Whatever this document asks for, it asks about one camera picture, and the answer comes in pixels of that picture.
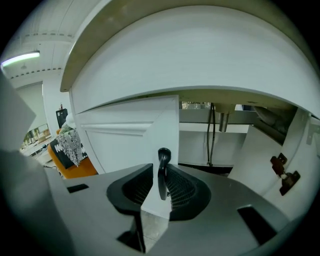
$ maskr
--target metal pipe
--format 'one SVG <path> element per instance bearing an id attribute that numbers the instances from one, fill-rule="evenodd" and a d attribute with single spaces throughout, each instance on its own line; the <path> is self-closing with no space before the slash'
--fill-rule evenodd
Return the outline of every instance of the metal pipe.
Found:
<path id="1" fill-rule="evenodd" d="M 219 124 L 219 131 L 222 133 L 225 133 L 227 130 L 229 120 L 229 114 L 228 113 L 220 113 L 220 124 Z"/>

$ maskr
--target gray surface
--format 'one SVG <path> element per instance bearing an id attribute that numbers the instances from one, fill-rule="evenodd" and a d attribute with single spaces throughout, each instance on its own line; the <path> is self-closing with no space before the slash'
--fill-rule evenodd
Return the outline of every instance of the gray surface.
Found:
<path id="1" fill-rule="evenodd" d="M 171 221 L 167 231 L 150 250 L 150 255 L 234 256 L 259 246 L 237 209 L 252 205 L 279 232 L 288 219 L 261 196 L 232 179 L 178 166 L 204 181 L 211 190 L 208 206 L 194 219 Z"/>
<path id="2" fill-rule="evenodd" d="M 180 123 L 208 123 L 210 109 L 179 109 Z M 229 114 L 228 124 L 233 125 L 252 125 L 257 120 L 255 111 L 236 110 Z M 220 123 L 220 113 L 215 112 L 215 123 Z"/>
<path id="3" fill-rule="evenodd" d="M 0 150 L 0 159 L 1 192 L 16 220 L 50 253 L 76 255 L 70 230 L 56 208 L 44 168 L 19 152 Z M 46 172 L 59 176 L 51 168 Z"/>
<path id="4" fill-rule="evenodd" d="M 67 226 L 79 256 L 139 255 L 117 241 L 128 231 L 133 216 L 119 213 L 107 198 L 107 187 L 145 164 L 101 175 L 62 180 L 58 173 L 46 172 L 55 205 Z M 69 193 L 67 187 L 86 184 L 89 188 Z"/>
<path id="5" fill-rule="evenodd" d="M 3 151 L 0 151 L 0 156 L 0 182 L 9 208 L 51 253 L 59 256 L 141 255 L 117 241 L 122 232 L 129 230 L 133 217 L 118 213 L 109 202 L 106 191 L 113 181 L 144 164 L 101 175 L 62 180 L 56 170 L 43 169 L 31 157 Z M 169 222 L 164 234 L 163 221 L 147 216 L 143 224 L 145 240 L 147 246 L 154 245 L 149 255 L 266 255 L 279 246 L 297 225 L 292 222 L 276 237 L 258 247 L 237 208 L 252 205 L 276 231 L 288 224 L 285 216 L 237 181 L 184 166 L 179 168 L 203 180 L 211 189 L 211 200 L 194 219 Z M 68 192 L 67 187 L 83 183 L 89 188 Z"/>

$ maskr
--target black handle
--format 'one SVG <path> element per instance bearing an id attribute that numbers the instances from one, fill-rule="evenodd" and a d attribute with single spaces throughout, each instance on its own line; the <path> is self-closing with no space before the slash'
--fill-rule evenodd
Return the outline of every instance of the black handle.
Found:
<path id="1" fill-rule="evenodd" d="M 159 170 L 158 170 L 158 188 L 159 194 L 162 200 L 167 198 L 167 186 L 166 186 L 166 177 L 167 177 L 167 164 L 171 160 L 171 151 L 165 147 L 162 147 L 158 150 L 159 156 Z"/>

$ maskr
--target patterned cloth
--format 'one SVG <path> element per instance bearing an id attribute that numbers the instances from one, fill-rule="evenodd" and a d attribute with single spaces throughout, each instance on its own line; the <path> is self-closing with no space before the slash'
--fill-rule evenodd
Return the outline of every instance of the patterned cloth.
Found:
<path id="1" fill-rule="evenodd" d="M 69 159 L 69 157 L 65 154 L 62 146 L 58 143 L 56 139 L 50 142 L 51 149 L 55 156 L 58 158 L 60 163 L 63 165 L 65 169 L 70 168 L 71 166 L 74 166 L 75 164 Z M 88 155 L 86 153 L 86 150 L 84 146 L 81 144 L 81 151 L 83 159 L 87 158 Z"/>
<path id="2" fill-rule="evenodd" d="M 78 167 L 84 159 L 81 149 L 81 141 L 77 129 L 59 133 L 57 142 L 62 147 L 67 157 Z"/>

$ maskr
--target white wall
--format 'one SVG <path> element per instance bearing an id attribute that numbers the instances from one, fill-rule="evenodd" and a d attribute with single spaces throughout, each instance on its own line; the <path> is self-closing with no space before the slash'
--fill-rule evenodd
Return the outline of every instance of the white wall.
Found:
<path id="1" fill-rule="evenodd" d="M 68 114 L 72 113 L 69 93 L 60 92 L 62 74 L 51 76 L 43 80 L 43 104 L 46 121 L 52 135 L 56 134 L 59 124 L 56 111 L 59 110 L 60 104 L 64 109 L 68 110 Z"/>
<path id="2" fill-rule="evenodd" d="M 209 133 L 211 148 L 213 133 Z M 243 146 L 246 133 L 216 132 L 212 152 L 215 167 L 232 167 Z M 180 131 L 178 162 L 187 165 L 207 165 L 207 133 L 204 131 Z"/>
<path id="3" fill-rule="evenodd" d="M 28 131 L 45 125 L 47 123 L 47 119 L 44 109 L 44 100 L 42 97 L 42 82 L 19 88 L 16 91 L 27 106 L 35 113 L 35 119 Z"/>
<path id="4" fill-rule="evenodd" d="M 254 126 L 248 133 L 228 178 L 241 182 L 262 196 L 279 180 L 270 159 L 278 156 L 282 145 Z"/>

